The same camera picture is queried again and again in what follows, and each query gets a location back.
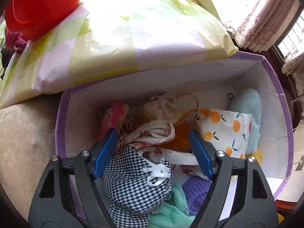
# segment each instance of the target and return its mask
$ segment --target beige cloth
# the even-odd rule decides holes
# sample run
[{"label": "beige cloth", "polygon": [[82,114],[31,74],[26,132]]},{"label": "beige cloth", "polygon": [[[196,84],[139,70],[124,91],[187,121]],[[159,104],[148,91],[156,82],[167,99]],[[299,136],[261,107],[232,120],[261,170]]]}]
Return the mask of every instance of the beige cloth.
[{"label": "beige cloth", "polygon": [[282,26],[296,0],[259,0],[234,32],[240,48],[261,52]]},{"label": "beige cloth", "polygon": [[0,110],[0,183],[26,220],[40,177],[55,153],[60,96],[43,95]]}]

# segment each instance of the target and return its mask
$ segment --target orange fabric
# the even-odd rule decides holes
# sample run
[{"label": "orange fabric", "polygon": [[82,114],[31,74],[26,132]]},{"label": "orange fabric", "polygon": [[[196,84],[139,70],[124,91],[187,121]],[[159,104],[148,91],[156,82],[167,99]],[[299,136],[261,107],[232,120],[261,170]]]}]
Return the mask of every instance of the orange fabric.
[{"label": "orange fabric", "polygon": [[175,137],[173,140],[163,143],[157,147],[174,150],[177,152],[188,153],[191,151],[188,133],[191,130],[187,122],[183,122],[175,128]]}]

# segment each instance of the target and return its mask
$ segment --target light blue towel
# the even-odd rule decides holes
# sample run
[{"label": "light blue towel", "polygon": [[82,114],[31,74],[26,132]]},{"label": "light blue towel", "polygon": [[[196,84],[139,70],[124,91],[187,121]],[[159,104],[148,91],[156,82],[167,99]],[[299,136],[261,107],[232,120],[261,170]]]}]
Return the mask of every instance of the light blue towel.
[{"label": "light blue towel", "polygon": [[228,110],[252,115],[246,154],[254,153],[260,138],[262,105],[259,94],[254,89],[245,89],[241,91],[231,101]]}]

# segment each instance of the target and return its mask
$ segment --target curtain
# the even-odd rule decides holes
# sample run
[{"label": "curtain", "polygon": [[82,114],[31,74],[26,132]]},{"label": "curtain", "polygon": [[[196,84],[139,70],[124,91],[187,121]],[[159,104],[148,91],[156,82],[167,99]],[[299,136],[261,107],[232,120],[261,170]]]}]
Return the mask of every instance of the curtain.
[{"label": "curtain", "polygon": [[240,48],[253,52],[265,50],[287,18],[296,0],[258,0],[251,13],[234,32]]},{"label": "curtain", "polygon": [[[282,67],[282,73],[293,77],[298,95],[304,93],[304,53],[285,63]],[[300,102],[302,116],[304,116],[304,99],[301,99]]]}]

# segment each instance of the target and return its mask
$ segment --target yellow fabric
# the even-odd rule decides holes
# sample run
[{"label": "yellow fabric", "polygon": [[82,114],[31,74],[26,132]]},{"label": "yellow fabric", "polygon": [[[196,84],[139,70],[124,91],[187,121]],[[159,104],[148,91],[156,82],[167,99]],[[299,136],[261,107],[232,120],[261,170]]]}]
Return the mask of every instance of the yellow fabric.
[{"label": "yellow fabric", "polygon": [[256,161],[259,163],[259,165],[262,163],[263,160],[263,153],[260,149],[257,149],[254,153],[246,154],[245,159],[249,156],[253,156],[256,158]]},{"label": "yellow fabric", "polygon": [[192,0],[81,0],[14,56],[0,81],[0,108],[117,75],[229,57],[237,49],[218,19]]},{"label": "yellow fabric", "polygon": [[281,224],[281,222],[285,219],[281,214],[278,213],[278,217],[279,217],[279,224]]}]

